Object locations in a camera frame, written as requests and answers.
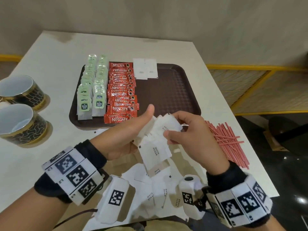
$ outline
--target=black wrist strap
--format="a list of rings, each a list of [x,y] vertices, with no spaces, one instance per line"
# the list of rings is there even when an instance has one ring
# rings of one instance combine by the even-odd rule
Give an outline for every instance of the black wrist strap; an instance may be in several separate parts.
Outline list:
[[[86,140],[75,146],[75,149],[87,158],[93,164],[98,172],[102,174],[101,168],[107,163],[107,159],[93,146],[93,144]],[[47,197],[57,197],[64,203],[71,203],[71,199],[62,190],[62,188],[52,181],[52,179],[44,173],[34,184],[34,189],[37,193]]]
[[[230,167],[228,170],[219,175],[211,175],[206,172],[209,187],[207,190],[212,194],[217,194],[243,183],[247,175],[241,170],[241,168],[234,162],[230,161]],[[254,221],[251,224],[244,225],[247,228],[257,228],[264,225],[270,219],[270,214]]]

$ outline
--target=gray wall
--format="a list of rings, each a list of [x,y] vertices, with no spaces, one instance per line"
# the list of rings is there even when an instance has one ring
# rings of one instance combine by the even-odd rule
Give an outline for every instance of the gray wall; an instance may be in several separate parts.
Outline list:
[[[308,0],[0,0],[0,54],[25,54],[42,30],[192,41],[208,64],[300,66]]]

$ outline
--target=person's right hand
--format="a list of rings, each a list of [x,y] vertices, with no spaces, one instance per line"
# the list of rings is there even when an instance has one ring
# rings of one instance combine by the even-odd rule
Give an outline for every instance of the person's right hand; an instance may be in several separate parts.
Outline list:
[[[189,125],[186,132],[165,131],[168,144],[181,144],[186,153],[209,174],[217,175],[229,168],[229,161],[217,144],[203,117],[178,111],[173,114],[180,124]]]

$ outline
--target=black glossy floor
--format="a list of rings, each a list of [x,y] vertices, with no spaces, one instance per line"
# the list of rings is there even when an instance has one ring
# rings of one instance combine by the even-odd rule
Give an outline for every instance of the black glossy floor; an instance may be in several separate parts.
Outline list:
[[[284,115],[298,124],[308,122],[308,114]],[[237,117],[250,144],[275,185],[279,197],[273,198],[272,214],[286,230],[308,231],[308,152],[272,151],[263,128]]]

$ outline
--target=mug rim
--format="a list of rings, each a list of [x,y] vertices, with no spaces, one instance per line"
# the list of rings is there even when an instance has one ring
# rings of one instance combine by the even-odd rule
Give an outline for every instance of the mug rim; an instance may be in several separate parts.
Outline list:
[[[29,90],[33,87],[33,85],[34,85],[34,79],[33,79],[32,77],[26,75],[26,74],[20,74],[20,75],[9,76],[9,77],[4,78],[3,80],[1,80],[0,83],[3,82],[4,80],[8,80],[8,79],[11,79],[11,78],[13,78],[13,77],[19,77],[19,76],[27,76],[27,77],[29,77],[29,78],[32,80],[31,86],[30,86],[29,88],[27,88],[25,91],[23,91],[23,92],[21,92],[21,93],[18,93],[18,94],[15,94],[15,95],[13,95],[13,96],[4,96],[4,95],[0,95],[0,97],[3,97],[3,98],[14,98],[14,97],[16,97],[16,96],[18,96],[18,95],[22,95],[22,94],[26,93],[27,91],[29,91]]]
[[[9,132],[9,133],[0,134],[1,137],[15,136],[15,135],[17,135],[17,134],[19,134],[19,133],[24,132],[26,129],[28,129],[30,126],[33,125],[33,123],[34,123],[34,110],[33,110],[29,105],[26,105],[26,104],[11,104],[11,105],[9,105],[9,106],[7,106],[7,107],[4,107],[4,108],[0,109],[0,114],[1,114],[1,111],[2,111],[2,110],[11,108],[12,106],[15,106],[15,107],[16,107],[17,105],[19,105],[19,106],[24,106],[24,107],[29,108],[29,109],[31,110],[31,118],[30,118],[30,120],[29,120],[28,123],[24,124],[24,125],[23,125],[21,128],[19,128],[18,130],[13,131],[13,132]]]

